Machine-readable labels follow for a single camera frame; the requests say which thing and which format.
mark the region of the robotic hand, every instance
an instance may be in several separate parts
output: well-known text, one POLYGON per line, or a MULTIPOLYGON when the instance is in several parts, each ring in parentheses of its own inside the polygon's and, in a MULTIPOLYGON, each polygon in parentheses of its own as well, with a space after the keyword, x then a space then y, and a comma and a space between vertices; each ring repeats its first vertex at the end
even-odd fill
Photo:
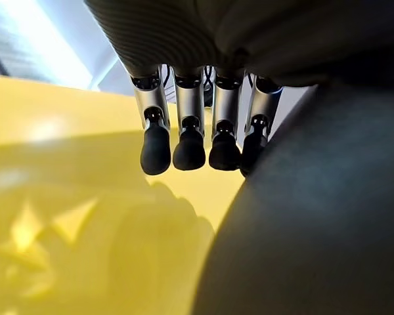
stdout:
POLYGON ((177 95, 179 143, 173 153, 173 164, 188 171, 206 162, 203 69, 213 65, 213 146, 209 164, 222 171, 241 168, 242 174, 247 175, 267 143, 281 88, 270 79, 255 79, 241 156, 236 136, 238 128, 244 127, 238 126, 238 105, 247 72, 245 52, 221 53, 186 1, 86 0, 86 3, 131 76, 144 129, 143 171, 157 175, 171 164, 162 64, 173 68, 177 95), (158 11, 167 12, 158 15, 158 11))

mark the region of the light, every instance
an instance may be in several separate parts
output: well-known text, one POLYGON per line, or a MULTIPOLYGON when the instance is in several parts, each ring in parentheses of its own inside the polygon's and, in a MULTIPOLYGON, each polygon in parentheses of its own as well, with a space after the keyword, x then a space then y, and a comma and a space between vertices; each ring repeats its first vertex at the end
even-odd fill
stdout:
POLYGON ((35 0, 0 0, 0 5, 42 57, 44 68, 58 84, 88 87, 92 75, 35 0))
POLYGON ((54 139, 59 136, 62 130, 62 122, 58 119, 50 119, 38 123, 30 130, 29 140, 41 142, 54 139))

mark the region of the yellow surface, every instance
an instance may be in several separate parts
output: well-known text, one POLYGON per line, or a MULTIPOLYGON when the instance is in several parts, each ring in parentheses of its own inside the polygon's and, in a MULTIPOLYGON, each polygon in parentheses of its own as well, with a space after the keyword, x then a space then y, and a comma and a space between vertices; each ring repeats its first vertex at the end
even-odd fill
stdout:
POLYGON ((243 179, 141 144, 132 97, 0 77, 0 315, 187 314, 243 179))

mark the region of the black fingertip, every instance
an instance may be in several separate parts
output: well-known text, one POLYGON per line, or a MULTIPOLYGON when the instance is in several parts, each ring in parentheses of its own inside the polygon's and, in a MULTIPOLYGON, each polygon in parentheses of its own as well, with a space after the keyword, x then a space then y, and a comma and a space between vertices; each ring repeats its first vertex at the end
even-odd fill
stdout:
POLYGON ((240 166, 241 173, 245 177, 253 171, 253 168, 266 145, 267 139, 263 135, 253 133, 245 138, 240 166))
POLYGON ((147 175, 159 175, 168 169, 171 164, 168 130, 152 124, 144 132, 140 164, 147 175))
POLYGON ((195 129, 184 131, 173 153, 175 168, 191 171, 201 168, 206 162, 203 136, 195 129))
POLYGON ((209 164, 220 171, 234 171, 240 166, 241 153, 235 138, 230 135, 217 135, 213 139, 209 164))

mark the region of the robotic finger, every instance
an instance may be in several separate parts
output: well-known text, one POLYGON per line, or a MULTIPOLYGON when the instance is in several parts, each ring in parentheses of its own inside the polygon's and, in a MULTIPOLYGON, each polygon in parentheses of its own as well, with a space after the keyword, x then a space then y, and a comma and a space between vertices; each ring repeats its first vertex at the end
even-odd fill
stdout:
POLYGON ((202 68, 191 72, 176 69, 174 80, 179 143, 173 153, 173 164, 183 171, 199 169, 206 162, 202 68))
POLYGON ((241 153, 236 145, 238 106, 244 72, 230 74, 217 69, 213 105, 212 143, 209 164, 214 169, 234 171, 241 153))
POLYGON ((158 175, 171 164, 169 112, 160 67, 148 76, 131 76, 144 129, 140 164, 148 175, 158 175))
POLYGON ((257 76, 252 88, 245 125, 241 173, 247 176, 267 145, 283 87, 269 78, 257 76))

